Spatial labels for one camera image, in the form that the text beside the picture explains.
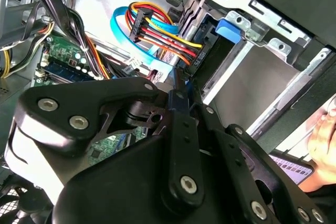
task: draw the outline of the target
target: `phone screen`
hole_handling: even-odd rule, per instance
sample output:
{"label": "phone screen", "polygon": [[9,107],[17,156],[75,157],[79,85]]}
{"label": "phone screen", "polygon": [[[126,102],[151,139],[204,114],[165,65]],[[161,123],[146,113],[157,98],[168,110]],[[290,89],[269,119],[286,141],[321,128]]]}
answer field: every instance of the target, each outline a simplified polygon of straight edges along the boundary
{"label": "phone screen", "polygon": [[269,156],[297,185],[302,183],[314,172],[314,169],[308,164],[299,164],[298,162],[285,160],[274,155]]}

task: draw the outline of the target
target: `blue drive latch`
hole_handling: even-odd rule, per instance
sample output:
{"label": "blue drive latch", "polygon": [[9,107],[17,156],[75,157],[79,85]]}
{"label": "blue drive latch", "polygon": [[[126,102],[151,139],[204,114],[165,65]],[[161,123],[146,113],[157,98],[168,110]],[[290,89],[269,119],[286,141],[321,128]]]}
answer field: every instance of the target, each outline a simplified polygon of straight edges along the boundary
{"label": "blue drive latch", "polygon": [[216,33],[237,44],[242,39],[240,29],[225,19],[221,19],[216,27]]}

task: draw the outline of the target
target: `motherboard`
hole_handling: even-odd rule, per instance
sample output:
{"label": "motherboard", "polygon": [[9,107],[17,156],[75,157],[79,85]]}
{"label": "motherboard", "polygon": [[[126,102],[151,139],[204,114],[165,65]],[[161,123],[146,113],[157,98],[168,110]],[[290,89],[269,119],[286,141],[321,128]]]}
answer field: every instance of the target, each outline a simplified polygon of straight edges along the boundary
{"label": "motherboard", "polygon": [[[92,80],[94,77],[81,49],[61,36],[50,35],[37,65],[32,87]],[[139,127],[131,134],[114,135],[93,143],[87,154],[89,165],[95,165],[145,136],[144,128]]]}

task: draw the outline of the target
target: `fan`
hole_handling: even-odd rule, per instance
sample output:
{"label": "fan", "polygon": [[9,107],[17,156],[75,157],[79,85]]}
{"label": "fan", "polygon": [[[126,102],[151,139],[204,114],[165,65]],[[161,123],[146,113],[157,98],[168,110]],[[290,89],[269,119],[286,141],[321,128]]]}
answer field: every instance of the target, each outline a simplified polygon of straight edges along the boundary
{"label": "fan", "polygon": [[[12,189],[18,196],[8,195]],[[0,216],[1,224],[12,224],[17,219],[19,219],[18,224],[46,223],[52,211],[52,203],[46,193],[16,174],[9,175],[0,190],[0,208],[17,200],[16,209]]]}

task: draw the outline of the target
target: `human hand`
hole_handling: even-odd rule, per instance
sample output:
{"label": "human hand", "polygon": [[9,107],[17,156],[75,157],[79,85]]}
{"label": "human hand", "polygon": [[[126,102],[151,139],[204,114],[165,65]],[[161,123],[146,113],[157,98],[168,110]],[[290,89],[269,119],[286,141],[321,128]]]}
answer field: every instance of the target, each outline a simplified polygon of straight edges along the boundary
{"label": "human hand", "polygon": [[308,151],[314,161],[315,172],[300,185],[303,191],[336,184],[335,125],[336,109],[320,118],[308,140]]}

